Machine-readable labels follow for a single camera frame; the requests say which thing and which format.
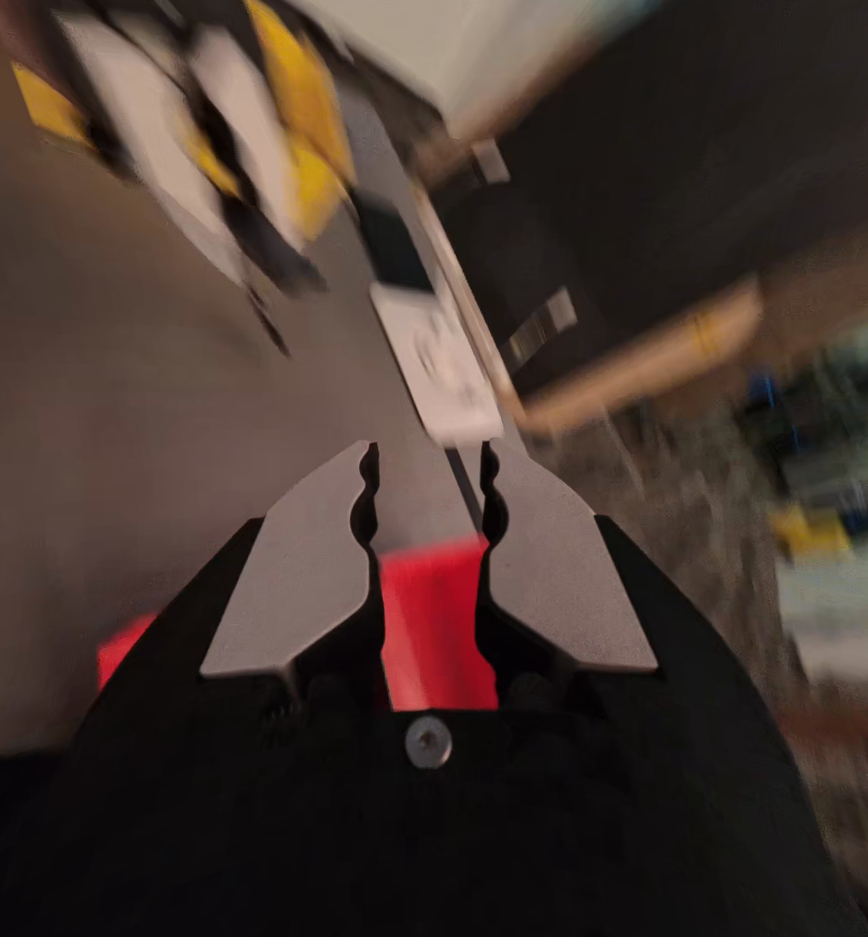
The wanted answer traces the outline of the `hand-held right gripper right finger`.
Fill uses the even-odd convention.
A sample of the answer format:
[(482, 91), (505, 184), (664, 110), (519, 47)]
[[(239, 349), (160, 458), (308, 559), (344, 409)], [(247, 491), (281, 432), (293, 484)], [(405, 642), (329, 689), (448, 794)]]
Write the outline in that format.
[(586, 709), (597, 674), (660, 677), (660, 664), (597, 513), (499, 440), (482, 446), (483, 555), (476, 649), (499, 709)]

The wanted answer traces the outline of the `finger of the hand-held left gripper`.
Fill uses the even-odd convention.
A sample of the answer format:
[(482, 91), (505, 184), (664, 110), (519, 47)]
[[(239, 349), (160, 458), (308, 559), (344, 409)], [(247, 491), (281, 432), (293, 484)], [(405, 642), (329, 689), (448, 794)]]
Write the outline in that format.
[(144, 51), (96, 15), (60, 12), (56, 21), (139, 181), (210, 264), (244, 286), (241, 251), (217, 190), (182, 141), (189, 115), (183, 93)]
[(303, 249), (287, 133), (264, 72), (227, 29), (201, 29), (188, 53), (190, 76), (222, 118), (216, 147), (239, 198), (294, 249)]

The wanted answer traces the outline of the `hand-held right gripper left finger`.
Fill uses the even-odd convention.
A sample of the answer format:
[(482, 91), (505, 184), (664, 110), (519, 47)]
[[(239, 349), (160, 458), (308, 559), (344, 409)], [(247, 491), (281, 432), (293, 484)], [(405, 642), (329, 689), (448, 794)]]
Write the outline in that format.
[(267, 511), (200, 673), (269, 674), (303, 701), (341, 677), (357, 703), (390, 709), (379, 562), (376, 442), (359, 440), (315, 468)]

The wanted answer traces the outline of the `yellow plastic bin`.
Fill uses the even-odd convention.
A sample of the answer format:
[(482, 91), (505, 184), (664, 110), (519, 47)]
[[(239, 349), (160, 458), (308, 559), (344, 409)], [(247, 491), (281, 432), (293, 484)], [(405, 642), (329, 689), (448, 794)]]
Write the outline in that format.
[[(291, 156), (298, 228), (314, 242), (356, 180), (349, 137), (335, 85), (314, 45), (295, 34), (265, 2), (246, 2), (264, 52), (266, 72)], [(48, 79), (45, 66), (18, 50), (12, 33), (6, 49), (18, 88), (34, 125), (94, 155), (98, 149), (83, 115)]]

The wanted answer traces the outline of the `red plastic bin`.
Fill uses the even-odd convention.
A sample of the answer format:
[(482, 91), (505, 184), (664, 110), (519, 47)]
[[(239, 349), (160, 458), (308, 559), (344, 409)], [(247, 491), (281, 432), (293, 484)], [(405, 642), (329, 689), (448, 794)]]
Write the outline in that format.
[[(246, 522), (156, 616), (123, 627), (99, 649), (99, 693), (161, 713), (199, 676), (237, 579), (262, 526)], [(494, 675), (476, 648), (475, 603), (486, 542), (480, 537), (383, 555), (381, 651), (395, 711), (496, 709)]]

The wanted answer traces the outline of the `dark blue flat pad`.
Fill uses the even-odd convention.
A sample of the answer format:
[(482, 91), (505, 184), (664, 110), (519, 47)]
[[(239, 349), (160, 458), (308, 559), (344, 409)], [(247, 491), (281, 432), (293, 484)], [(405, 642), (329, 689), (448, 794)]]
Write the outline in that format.
[(349, 198), (377, 282), (386, 287), (433, 293), (428, 271), (396, 207), (357, 188), (349, 190)]

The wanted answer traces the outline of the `metal rod with white cap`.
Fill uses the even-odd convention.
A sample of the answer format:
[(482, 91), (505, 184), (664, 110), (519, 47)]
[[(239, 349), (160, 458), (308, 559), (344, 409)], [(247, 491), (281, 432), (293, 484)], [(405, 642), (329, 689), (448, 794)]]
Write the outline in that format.
[(511, 174), (494, 138), (472, 143), (477, 172), (484, 184), (506, 184)]
[(514, 372), (534, 358), (556, 336), (579, 323), (571, 294), (560, 287), (521, 322), (500, 349), (507, 369)]

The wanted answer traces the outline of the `yellow stepped plastic object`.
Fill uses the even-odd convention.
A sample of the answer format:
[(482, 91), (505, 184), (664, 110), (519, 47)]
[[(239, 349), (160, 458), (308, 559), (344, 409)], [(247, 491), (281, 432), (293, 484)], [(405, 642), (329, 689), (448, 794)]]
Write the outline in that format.
[(776, 548), (783, 558), (795, 562), (824, 556), (847, 556), (850, 536), (833, 509), (808, 511), (798, 503), (768, 515)]

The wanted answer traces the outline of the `yellow smiley sticker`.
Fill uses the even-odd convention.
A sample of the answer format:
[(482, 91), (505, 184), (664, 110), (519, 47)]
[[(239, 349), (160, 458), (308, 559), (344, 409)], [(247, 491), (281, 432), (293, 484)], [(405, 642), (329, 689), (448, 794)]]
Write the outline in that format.
[(712, 361), (723, 357), (723, 317), (716, 313), (697, 313), (687, 322), (687, 329), (700, 357)]

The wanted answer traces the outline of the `black wooden backdrop board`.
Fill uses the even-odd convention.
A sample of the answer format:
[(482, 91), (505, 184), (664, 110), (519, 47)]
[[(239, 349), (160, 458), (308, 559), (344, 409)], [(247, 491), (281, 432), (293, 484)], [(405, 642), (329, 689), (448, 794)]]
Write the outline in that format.
[[(705, 410), (868, 317), (868, 2), (666, 2), (555, 79), (414, 165), (521, 431)], [(509, 183), (477, 172), (489, 138)], [(502, 345), (560, 287), (579, 323), (510, 372)], [(697, 313), (723, 317), (720, 360)]]

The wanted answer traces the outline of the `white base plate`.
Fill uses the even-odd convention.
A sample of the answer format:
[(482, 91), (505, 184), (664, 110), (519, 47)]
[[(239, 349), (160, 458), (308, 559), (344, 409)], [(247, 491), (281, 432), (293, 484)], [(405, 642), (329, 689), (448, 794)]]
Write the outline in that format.
[(444, 449), (500, 438), (492, 386), (453, 300), (382, 283), (370, 300), (428, 437)]

